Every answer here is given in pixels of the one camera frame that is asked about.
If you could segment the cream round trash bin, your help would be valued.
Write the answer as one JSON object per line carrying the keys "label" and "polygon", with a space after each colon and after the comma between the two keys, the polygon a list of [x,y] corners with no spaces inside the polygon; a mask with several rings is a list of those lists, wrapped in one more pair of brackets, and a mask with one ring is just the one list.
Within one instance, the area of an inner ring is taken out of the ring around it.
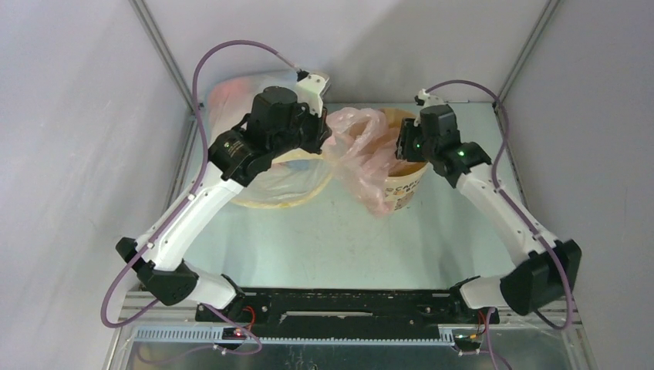
{"label": "cream round trash bin", "polygon": [[412,200],[427,170],[427,163],[398,160],[395,154],[402,119],[416,115],[390,107],[365,113],[350,131],[355,137],[352,191],[372,214],[390,214]]}

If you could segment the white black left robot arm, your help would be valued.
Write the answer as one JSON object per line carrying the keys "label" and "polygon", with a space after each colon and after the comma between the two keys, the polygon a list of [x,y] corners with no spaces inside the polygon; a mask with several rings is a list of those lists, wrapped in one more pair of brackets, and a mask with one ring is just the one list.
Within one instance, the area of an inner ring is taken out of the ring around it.
{"label": "white black left robot arm", "polygon": [[225,321],[241,317],[240,288],[226,275],[193,270],[184,255],[214,215],[274,159],[292,151],[320,154],[330,136],[322,100],[325,80],[303,80],[293,89],[270,86],[254,96],[251,110],[206,149],[199,177],[137,239],[123,237],[116,251],[162,304],[208,304]]}

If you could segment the pink plastic trash bag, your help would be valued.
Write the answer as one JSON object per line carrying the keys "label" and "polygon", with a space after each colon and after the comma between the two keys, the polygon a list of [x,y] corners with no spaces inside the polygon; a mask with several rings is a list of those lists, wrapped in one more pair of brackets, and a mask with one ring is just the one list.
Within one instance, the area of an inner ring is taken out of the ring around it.
{"label": "pink plastic trash bag", "polygon": [[322,157],[333,175],[371,214],[390,213],[386,180],[410,166],[396,158],[399,128],[371,108],[346,107],[327,115],[326,123],[332,135],[322,145]]}

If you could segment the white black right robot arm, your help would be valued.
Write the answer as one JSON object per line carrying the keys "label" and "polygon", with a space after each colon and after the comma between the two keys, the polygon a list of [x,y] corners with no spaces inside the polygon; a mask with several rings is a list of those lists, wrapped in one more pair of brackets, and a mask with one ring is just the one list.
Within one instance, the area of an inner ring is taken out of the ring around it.
{"label": "white black right robot arm", "polygon": [[396,145],[398,159],[430,163],[491,222],[514,264],[504,276],[459,283],[459,294],[448,302],[453,319],[468,322],[480,308],[499,306],[525,316],[572,291],[581,248],[574,240],[559,240],[505,190],[482,147],[461,141],[450,106],[428,106],[418,117],[402,119]]}

